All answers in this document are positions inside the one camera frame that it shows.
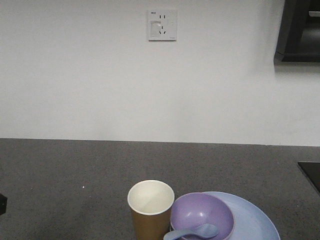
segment wall socket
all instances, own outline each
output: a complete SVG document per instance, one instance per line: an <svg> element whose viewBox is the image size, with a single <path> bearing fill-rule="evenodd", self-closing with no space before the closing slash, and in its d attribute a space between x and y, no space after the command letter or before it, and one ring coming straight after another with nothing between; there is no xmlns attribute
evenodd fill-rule
<svg viewBox="0 0 320 240"><path fill-rule="evenodd" d="M149 41L176 41L178 12L177 10L155 9L148 11Z"/></svg>

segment blue spoon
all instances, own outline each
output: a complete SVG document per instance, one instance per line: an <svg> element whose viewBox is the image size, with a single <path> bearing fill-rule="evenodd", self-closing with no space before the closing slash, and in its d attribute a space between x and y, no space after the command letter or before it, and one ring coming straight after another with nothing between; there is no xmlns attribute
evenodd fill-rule
<svg viewBox="0 0 320 240"><path fill-rule="evenodd" d="M195 235L201 239L210 239L217 236L219 229L212 224L205 223L194 229L173 230L164 235L163 240L175 240L186 235Z"/></svg>

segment purple bowl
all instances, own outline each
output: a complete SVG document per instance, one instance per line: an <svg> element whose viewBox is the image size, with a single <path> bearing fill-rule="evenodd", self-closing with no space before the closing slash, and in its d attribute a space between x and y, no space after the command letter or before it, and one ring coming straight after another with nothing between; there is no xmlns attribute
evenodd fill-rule
<svg viewBox="0 0 320 240"><path fill-rule="evenodd" d="M172 205L171 226L173 230L194 229L202 224L213 224L219 234L210 240L227 240L234 230L234 216L230 208L219 198L201 192L179 197ZM184 236L184 240L201 240L197 236Z"/></svg>

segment black object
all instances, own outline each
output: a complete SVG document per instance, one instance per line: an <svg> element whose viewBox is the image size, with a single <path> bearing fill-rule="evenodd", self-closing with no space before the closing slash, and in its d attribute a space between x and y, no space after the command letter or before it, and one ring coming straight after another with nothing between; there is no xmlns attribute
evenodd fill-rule
<svg viewBox="0 0 320 240"><path fill-rule="evenodd" d="M320 62L319 0L285 0L274 62Z"/></svg>
<svg viewBox="0 0 320 240"><path fill-rule="evenodd" d="M6 213L8 198L0 193L0 215Z"/></svg>
<svg viewBox="0 0 320 240"><path fill-rule="evenodd" d="M320 162L299 161L298 165L320 193Z"/></svg>

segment brown paper cup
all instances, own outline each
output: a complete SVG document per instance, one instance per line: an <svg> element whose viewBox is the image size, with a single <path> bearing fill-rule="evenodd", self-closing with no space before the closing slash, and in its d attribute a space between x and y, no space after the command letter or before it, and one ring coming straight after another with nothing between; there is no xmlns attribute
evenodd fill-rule
<svg viewBox="0 0 320 240"><path fill-rule="evenodd" d="M172 188L162 181L145 180L130 189L127 199L136 239L163 240L175 201Z"/></svg>

